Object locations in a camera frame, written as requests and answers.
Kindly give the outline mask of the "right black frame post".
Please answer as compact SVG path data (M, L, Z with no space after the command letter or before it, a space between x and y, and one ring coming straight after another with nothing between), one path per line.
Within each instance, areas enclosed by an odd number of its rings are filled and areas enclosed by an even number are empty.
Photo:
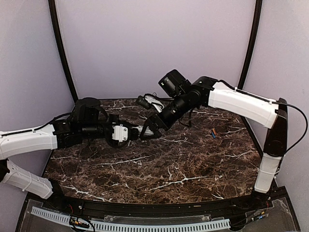
M250 32L250 37L249 37L249 41L248 41L248 46L247 46L247 51L246 51L242 71L241 71L239 82L238 82L238 89L244 88L244 85L245 85L245 82L246 82L246 79L247 79L249 67L250 67L250 64L251 64L252 57L253 57L253 51L254 51L254 47L255 47L256 37L257 37L257 34L258 34L259 22L260 22L260 17L261 17L261 12L262 12L262 5L263 5L262 0L256 0L255 1L252 28L251 28L251 32Z

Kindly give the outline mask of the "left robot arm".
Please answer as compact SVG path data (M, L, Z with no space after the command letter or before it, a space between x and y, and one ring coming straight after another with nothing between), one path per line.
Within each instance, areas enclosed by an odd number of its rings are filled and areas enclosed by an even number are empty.
M33 193L58 211L68 207L68 199L61 195L58 183L42 178L14 164L10 157L39 150L71 147L84 139L106 139L111 145L127 140L128 129L100 106L95 98L83 98L75 103L70 113L55 117L37 128L2 132L0 134L0 181L22 191Z

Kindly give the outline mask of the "left black frame post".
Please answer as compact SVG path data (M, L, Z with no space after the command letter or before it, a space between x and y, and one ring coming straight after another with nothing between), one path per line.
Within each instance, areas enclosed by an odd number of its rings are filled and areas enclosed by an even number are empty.
M77 95L75 85L73 83L73 78L70 72L69 63L67 60L67 56L66 56L62 36L61 36L60 24L59 24L58 15L57 15L57 9L56 9L56 1L48 0L48 5L49 5L49 12L50 12L50 17L52 21L54 37L55 37L56 46L57 46L58 54L60 57L62 69L63 69L65 79L66 79L66 82L67 82L67 85L70 91L70 95L73 99L73 102L76 103L78 100L78 95Z

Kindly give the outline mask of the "black front rail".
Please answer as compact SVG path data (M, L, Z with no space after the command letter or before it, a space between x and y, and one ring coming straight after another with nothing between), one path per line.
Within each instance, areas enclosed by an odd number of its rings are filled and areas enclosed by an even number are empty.
M50 207L88 218L119 217L186 217L210 215L212 217L236 217L246 212L265 208L274 198L274 192L198 203L178 204L129 204L82 200L67 196L52 196L44 203Z

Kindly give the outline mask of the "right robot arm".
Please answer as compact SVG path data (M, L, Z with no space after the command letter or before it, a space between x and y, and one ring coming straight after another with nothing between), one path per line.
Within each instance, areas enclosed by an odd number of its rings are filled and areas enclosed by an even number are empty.
M160 129L168 131L185 113L200 106L227 110L267 128L255 192L246 200L251 210L258 209L265 202L264 194L270 190L279 163L287 152L286 100L265 99L206 76L190 83L177 70L167 73L158 83L173 101L145 121L140 133L142 140L161 137Z

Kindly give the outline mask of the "black frame post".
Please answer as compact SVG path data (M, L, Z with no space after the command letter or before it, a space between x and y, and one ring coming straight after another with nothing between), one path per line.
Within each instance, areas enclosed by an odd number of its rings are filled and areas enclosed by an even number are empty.
M77 95L75 85L73 83L73 78L70 72L69 63L67 60L67 56L66 56L62 36L61 36L60 24L59 24L58 15L57 15L57 9L56 9L56 1L48 0L48 5L49 5L49 12L50 12L50 17L52 21L54 37L55 37L56 46L57 46L58 54L60 57L62 69L63 69L65 79L66 79L66 82L67 82L67 85L70 91L70 95L73 99L73 102L76 103L78 100L78 95Z
M259 22L260 22L260 17L261 17L261 12L262 12L262 5L263 5L262 0L256 0L255 1L252 28L251 28L251 32L250 32L250 37L249 37L249 41L248 41L248 46L247 46L247 51L246 51L242 71L241 71L239 82L238 82L238 89L244 88L244 85L245 85L245 82L246 82L246 79L247 79L249 67L250 67L250 64L251 64L252 57L253 57L253 51L254 51L254 47L255 47L256 37L257 37L257 34L258 34Z

